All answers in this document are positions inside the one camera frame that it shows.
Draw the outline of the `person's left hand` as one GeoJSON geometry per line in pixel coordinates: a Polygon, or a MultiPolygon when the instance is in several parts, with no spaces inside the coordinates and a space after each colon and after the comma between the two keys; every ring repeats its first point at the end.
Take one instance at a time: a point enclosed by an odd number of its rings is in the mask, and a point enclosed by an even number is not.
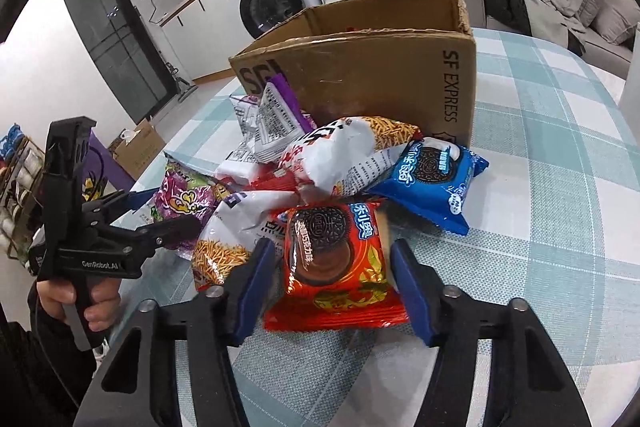
{"type": "MultiPolygon", "coordinates": [[[[105,279],[91,289],[92,305],[85,309],[84,315],[93,332],[103,332],[114,324],[120,303],[120,283],[119,279],[105,279]]],[[[43,310],[50,317],[70,324],[63,306],[75,303],[73,284],[66,280],[48,280],[38,282],[36,288],[43,310]]]]}

